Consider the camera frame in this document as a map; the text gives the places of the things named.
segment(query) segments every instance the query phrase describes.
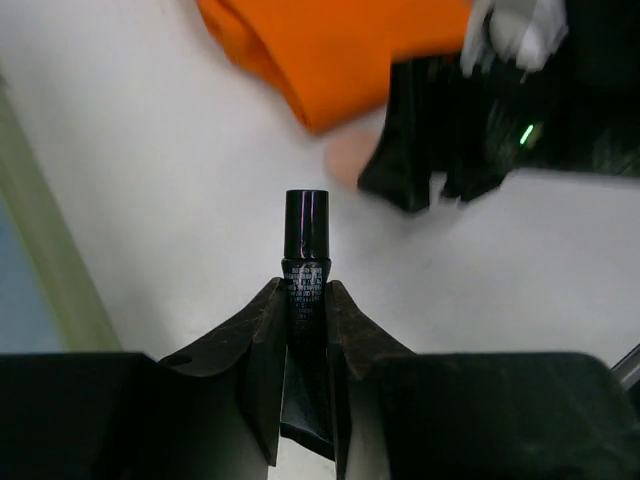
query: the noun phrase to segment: orange cloth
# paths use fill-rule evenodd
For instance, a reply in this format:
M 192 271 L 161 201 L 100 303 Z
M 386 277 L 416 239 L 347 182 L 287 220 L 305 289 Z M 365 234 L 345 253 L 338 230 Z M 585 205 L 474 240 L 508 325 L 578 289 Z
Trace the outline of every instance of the orange cloth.
M 229 59 L 320 132 L 386 101 L 392 56 L 460 51 L 463 0 L 198 0 Z

